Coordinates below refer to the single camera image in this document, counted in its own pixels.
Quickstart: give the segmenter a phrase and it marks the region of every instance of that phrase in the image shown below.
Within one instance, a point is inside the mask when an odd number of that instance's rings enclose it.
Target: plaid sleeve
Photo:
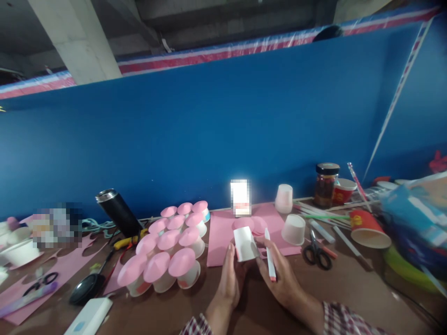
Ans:
[[[180,335],[213,335],[213,332],[204,315],[200,313],[199,322],[197,322],[195,317],[192,317],[182,329]]]
[[[387,335],[381,328],[371,327],[360,315],[340,303],[323,302],[325,309],[324,335]]]

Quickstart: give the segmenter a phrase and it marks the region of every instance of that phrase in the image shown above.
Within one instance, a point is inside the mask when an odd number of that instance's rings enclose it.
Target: pink straw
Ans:
[[[362,200],[365,203],[366,208],[368,208],[369,212],[372,213],[373,211],[371,210],[371,207],[369,207],[368,200],[366,200],[365,191],[363,190],[362,186],[360,185],[360,181],[359,181],[359,179],[357,178],[357,175],[354,172],[354,168],[352,167],[352,163],[348,163],[348,168],[349,168],[349,171],[351,172],[352,177],[355,180],[355,183],[357,184],[357,187],[359,188],[360,196],[362,197]]]

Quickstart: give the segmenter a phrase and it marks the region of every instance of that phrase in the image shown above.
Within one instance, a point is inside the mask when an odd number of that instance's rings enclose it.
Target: jar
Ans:
[[[317,183],[313,203],[322,209],[332,207],[335,183],[339,177],[340,165],[334,163],[320,163],[315,167]]]

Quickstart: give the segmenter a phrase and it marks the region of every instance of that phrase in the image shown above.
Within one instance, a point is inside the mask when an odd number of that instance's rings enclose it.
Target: person's right hand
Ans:
[[[258,257],[256,263],[265,283],[278,302],[315,334],[324,330],[323,305],[307,294],[298,283],[289,261],[281,254],[276,244],[263,237],[256,237],[259,247],[269,248],[276,269],[276,282],[272,282],[267,265]]]

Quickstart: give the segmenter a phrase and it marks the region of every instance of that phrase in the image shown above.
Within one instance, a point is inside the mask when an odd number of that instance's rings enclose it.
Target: black scissors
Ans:
[[[29,288],[26,290],[26,292],[23,294],[23,296],[26,296],[28,293],[30,293],[33,290],[38,290],[41,288],[41,285],[48,285],[51,284],[52,282],[54,282],[57,278],[59,274],[57,272],[52,272],[48,275],[44,276],[40,276],[39,278],[37,278],[37,281]]]
[[[323,270],[330,270],[332,268],[332,261],[329,255],[318,246],[315,233],[311,228],[311,244],[304,248],[303,257],[311,265],[317,264]]]

